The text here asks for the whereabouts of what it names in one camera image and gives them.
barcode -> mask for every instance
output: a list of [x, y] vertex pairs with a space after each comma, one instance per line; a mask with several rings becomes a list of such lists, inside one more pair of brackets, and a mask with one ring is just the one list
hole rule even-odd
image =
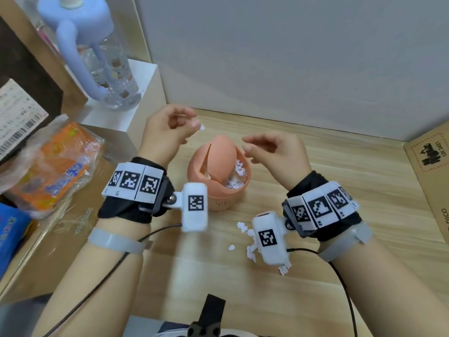
[[0, 156], [5, 154], [20, 138], [27, 134], [41, 119], [42, 116], [40, 114], [33, 115], [33, 118], [31, 118], [29, 121], [27, 121], [19, 130], [17, 130], [15, 133], [9, 137], [2, 146], [0, 146]]

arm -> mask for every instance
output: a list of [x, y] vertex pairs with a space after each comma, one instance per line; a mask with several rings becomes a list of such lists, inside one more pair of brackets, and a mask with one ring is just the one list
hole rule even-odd
[[[139, 156], [167, 168], [180, 144], [200, 127], [190, 108], [169, 105], [151, 116], [145, 127]], [[150, 225], [122, 218], [100, 219], [97, 228], [138, 240]], [[122, 253], [87, 242], [64, 275], [33, 331], [42, 337], [76, 306], [114, 267]], [[111, 277], [53, 336], [122, 336], [142, 270], [142, 255], [129, 254]]]
[[[265, 165], [288, 191], [311, 173], [306, 148], [296, 135], [267, 132], [243, 141], [245, 156]], [[320, 250], [335, 238], [322, 241]], [[333, 263], [374, 336], [448, 334], [448, 306], [375, 237], [366, 245], [356, 244]]]

wooden table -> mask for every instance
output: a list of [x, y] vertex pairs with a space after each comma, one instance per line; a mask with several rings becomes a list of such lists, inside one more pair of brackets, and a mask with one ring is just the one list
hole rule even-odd
[[[282, 130], [304, 139], [312, 167], [340, 182], [359, 202], [363, 219], [405, 264], [449, 302], [449, 245], [402, 148], [402, 142], [199, 110], [206, 130], [182, 146], [169, 167], [176, 189], [187, 181], [194, 151], [216, 134], [236, 144], [253, 132]], [[316, 255], [294, 252], [292, 268], [281, 276], [277, 267], [247, 259], [252, 238], [237, 221], [250, 226], [258, 213], [282, 213], [286, 191], [261, 165], [240, 202], [224, 212], [209, 213], [204, 233], [169, 229], [154, 236], [145, 252], [144, 269], [132, 314], [191, 323], [199, 318], [208, 293], [227, 300], [222, 326], [262, 336], [352, 336], [344, 291], [333, 270]], [[179, 211], [154, 219], [154, 229], [180, 222]], [[317, 249], [315, 239], [290, 234], [291, 247]], [[229, 251], [233, 244], [235, 250]], [[371, 336], [357, 315], [359, 336]]]

black cable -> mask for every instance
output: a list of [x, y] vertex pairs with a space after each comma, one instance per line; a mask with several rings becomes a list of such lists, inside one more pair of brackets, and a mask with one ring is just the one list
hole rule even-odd
[[[287, 249], [287, 252], [293, 252], [293, 251], [306, 251], [306, 252], [312, 252], [313, 254], [318, 254], [317, 251], [314, 251], [312, 249]], [[340, 272], [335, 268], [334, 264], [329, 261], [328, 263], [332, 269], [335, 271], [335, 274], [337, 275], [338, 279], [340, 280], [341, 285], [343, 286], [344, 293], [346, 294], [346, 298], [348, 299], [349, 303], [349, 309], [351, 311], [351, 319], [352, 319], [352, 326], [354, 328], [354, 336], [357, 337], [357, 324], [356, 324], [356, 315], [354, 314], [354, 309], [352, 307], [351, 298], [349, 297], [348, 288], [346, 287], [346, 284], [343, 281], [343, 278], [340, 275]]]
[[[159, 228], [158, 230], [155, 230], [154, 232], [151, 232], [147, 235], [145, 235], [143, 238], [139, 239], [139, 242], [144, 241], [145, 239], [149, 238], [150, 236], [152, 236], [153, 234], [159, 233], [160, 231], [166, 230], [168, 228], [172, 228], [172, 227], [181, 227], [182, 224], [181, 223], [177, 223], [175, 225], [170, 225], [170, 226], [165, 226], [162, 228]], [[128, 256], [129, 252], [125, 252], [125, 254], [123, 254], [123, 256], [120, 258], [119, 261], [117, 261], [117, 263], [114, 265], [114, 267], [112, 267], [112, 269], [109, 271], [108, 274], [106, 274], [106, 276], [98, 283], [97, 286], [95, 286], [93, 288], [93, 290], [91, 292], [89, 292], [87, 294], [87, 296], [84, 297], [84, 299], [82, 301], [80, 301], [72, 310], [70, 310], [70, 312], [68, 314], [65, 315], [65, 317], [63, 319], [61, 319], [59, 321], [58, 324], [56, 324], [50, 331], [48, 331], [43, 337], [48, 337], [50, 336], [53, 332], [55, 332], [61, 325], [64, 324], [64, 322], [66, 320], [68, 320], [70, 318], [70, 316], [72, 314], [75, 313], [76, 310], [78, 310], [90, 297], [92, 297], [92, 295], [106, 282], [106, 280], [109, 279], [109, 277], [114, 273], [114, 271], [117, 269], [117, 267], [120, 266], [120, 264], [123, 262], [123, 260], [126, 259], [126, 257]]]

orange package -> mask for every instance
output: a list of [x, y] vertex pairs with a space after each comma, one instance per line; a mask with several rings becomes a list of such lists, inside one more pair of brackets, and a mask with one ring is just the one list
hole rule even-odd
[[80, 124], [67, 123], [44, 143], [24, 177], [7, 196], [21, 209], [48, 212], [88, 168], [95, 166], [103, 140]]

